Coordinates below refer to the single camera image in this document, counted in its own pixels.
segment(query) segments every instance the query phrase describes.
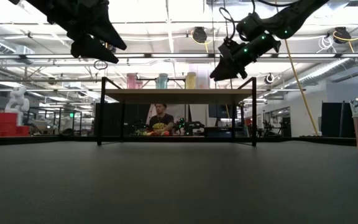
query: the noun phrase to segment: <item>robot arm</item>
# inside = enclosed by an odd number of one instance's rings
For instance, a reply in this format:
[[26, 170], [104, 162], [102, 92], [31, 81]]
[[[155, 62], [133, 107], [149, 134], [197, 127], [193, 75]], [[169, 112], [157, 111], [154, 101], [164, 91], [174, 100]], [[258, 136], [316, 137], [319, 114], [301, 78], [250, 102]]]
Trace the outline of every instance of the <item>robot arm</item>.
[[[9, 0], [21, 4], [19, 0]], [[111, 25], [108, 13], [108, 0], [27, 0], [48, 18], [57, 23], [74, 40], [72, 56], [90, 57], [117, 63], [118, 59], [104, 44], [121, 50], [127, 48], [115, 28]]]
[[240, 38], [248, 44], [226, 38], [219, 47], [221, 60], [210, 75], [215, 81], [237, 78], [247, 78], [245, 66], [256, 62], [257, 58], [271, 49], [280, 50], [281, 42], [274, 39], [292, 37], [303, 25], [306, 19], [329, 0], [299, 0], [284, 8], [276, 15], [261, 19], [256, 12], [250, 13], [236, 26]]

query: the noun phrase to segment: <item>white robot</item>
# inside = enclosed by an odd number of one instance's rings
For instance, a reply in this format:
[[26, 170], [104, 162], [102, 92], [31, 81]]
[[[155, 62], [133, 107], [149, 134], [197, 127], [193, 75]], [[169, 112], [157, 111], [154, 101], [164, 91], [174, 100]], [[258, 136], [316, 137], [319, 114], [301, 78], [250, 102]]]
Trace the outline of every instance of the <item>white robot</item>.
[[17, 113], [17, 125], [23, 125], [23, 112], [28, 112], [30, 109], [30, 102], [28, 99], [24, 98], [24, 93], [26, 92], [25, 87], [15, 87], [11, 91], [11, 99], [5, 106], [5, 113]]

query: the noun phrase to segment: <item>office ceiling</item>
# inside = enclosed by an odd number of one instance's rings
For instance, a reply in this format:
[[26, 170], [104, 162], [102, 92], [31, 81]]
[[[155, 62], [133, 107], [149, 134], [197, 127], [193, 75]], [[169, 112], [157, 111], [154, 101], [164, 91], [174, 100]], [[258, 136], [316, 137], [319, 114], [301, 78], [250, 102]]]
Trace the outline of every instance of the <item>office ceiling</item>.
[[[128, 45], [125, 53], [219, 53], [218, 47], [226, 36], [226, 24], [218, 8], [223, 1], [205, 0], [110, 0], [109, 16], [118, 33]], [[71, 41], [66, 32], [58, 25], [47, 23], [46, 17], [27, 2], [21, 2], [22, 7], [11, 4], [8, 0], [0, 0], [0, 38], [11, 43], [27, 46], [36, 54], [69, 54]], [[337, 26], [344, 26], [353, 37], [358, 37], [358, 7], [346, 7], [349, 1], [331, 1], [315, 12], [304, 26], [291, 38], [288, 43], [293, 53], [325, 53], [321, 50], [319, 41]], [[232, 17], [239, 21], [252, 11], [249, 1], [228, 1], [227, 10]], [[256, 11], [263, 17], [275, 14], [275, 8], [257, 3]], [[207, 46], [195, 43], [187, 37], [195, 27], [204, 27], [209, 40], [214, 40]], [[229, 34], [232, 25], [228, 24]], [[333, 44], [337, 52], [349, 50], [348, 45]], [[282, 46], [280, 53], [286, 53]], [[191, 60], [152, 60], [143, 59], [122, 61], [119, 66], [109, 66], [106, 74], [121, 86], [125, 86], [125, 74], [138, 73], [144, 78], [155, 78], [159, 73], [168, 73], [170, 77], [181, 77], [189, 71]], [[218, 61], [199, 60], [197, 63], [209, 63], [211, 68]], [[315, 63], [297, 63], [296, 68], [301, 72]], [[258, 62], [249, 65], [246, 70], [250, 76], [260, 77], [258, 85], [264, 85], [264, 76], [272, 73], [282, 75], [283, 82], [291, 78], [292, 71], [289, 62]], [[24, 67], [9, 67], [13, 72], [24, 74]], [[98, 71], [93, 67], [87, 70], [84, 66], [77, 67], [47, 67], [36, 72], [33, 78], [47, 76], [65, 78], [90, 78], [90, 72], [95, 75]], [[243, 80], [233, 80], [233, 87], [241, 85]], [[150, 82], [146, 88], [153, 88]], [[94, 88], [95, 84], [86, 84]], [[228, 81], [219, 82], [221, 88], [229, 86]], [[179, 88], [176, 83], [170, 83], [169, 88]]]

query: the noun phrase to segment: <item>robot workstation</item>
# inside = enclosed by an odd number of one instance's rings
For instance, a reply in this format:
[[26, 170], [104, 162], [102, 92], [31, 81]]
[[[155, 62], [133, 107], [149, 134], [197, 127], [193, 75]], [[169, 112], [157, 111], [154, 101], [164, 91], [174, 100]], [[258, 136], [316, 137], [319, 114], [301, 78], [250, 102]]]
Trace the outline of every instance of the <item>robot workstation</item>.
[[348, 6], [0, 0], [0, 223], [358, 223]]

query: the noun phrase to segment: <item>black cable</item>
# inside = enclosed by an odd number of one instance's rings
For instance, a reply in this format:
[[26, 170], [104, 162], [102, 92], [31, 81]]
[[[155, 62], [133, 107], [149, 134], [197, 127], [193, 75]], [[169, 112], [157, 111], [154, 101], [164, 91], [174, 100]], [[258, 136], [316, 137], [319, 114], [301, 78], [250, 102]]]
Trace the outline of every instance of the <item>black cable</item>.
[[287, 7], [287, 6], [292, 6], [293, 4], [295, 4], [296, 2], [292, 2], [292, 3], [287, 3], [287, 4], [274, 4], [274, 3], [270, 3], [270, 2], [267, 2], [267, 1], [264, 1], [264, 0], [256, 0], [258, 2], [261, 2], [263, 4], [266, 4], [268, 6], [272, 6], [272, 7]]
[[[223, 0], [223, 8], [226, 8], [226, 0]], [[229, 37], [229, 28], [227, 27], [227, 19], [225, 19], [224, 22], [226, 23], [226, 37]]]
[[251, 0], [252, 1], [252, 13], [254, 13], [255, 12], [255, 1], [254, 0]]
[[[224, 11], [225, 13], [227, 13], [227, 14], [230, 16], [230, 18], [227, 18], [227, 17], [223, 14], [222, 11]], [[236, 24], [235, 24], [235, 21], [234, 21], [233, 17], [231, 17], [230, 12], [229, 12], [227, 9], [225, 9], [225, 8], [223, 8], [223, 7], [220, 7], [220, 8], [219, 8], [219, 12], [221, 13], [221, 15], [223, 16], [223, 18], [224, 18], [225, 20], [227, 20], [227, 21], [229, 21], [229, 22], [231, 22], [231, 23], [233, 24], [233, 33], [231, 34], [231, 36], [230, 36], [230, 38], [229, 38], [229, 39], [231, 40], [231, 39], [233, 39], [234, 34], [236, 34]], [[226, 26], [226, 35], [227, 35], [227, 37], [229, 37], [228, 31], [227, 31], [227, 26]]]
[[214, 67], [216, 68], [216, 57], [215, 57], [215, 26], [214, 26], [214, 1], [211, 2], [212, 8], [212, 46], [214, 48]]

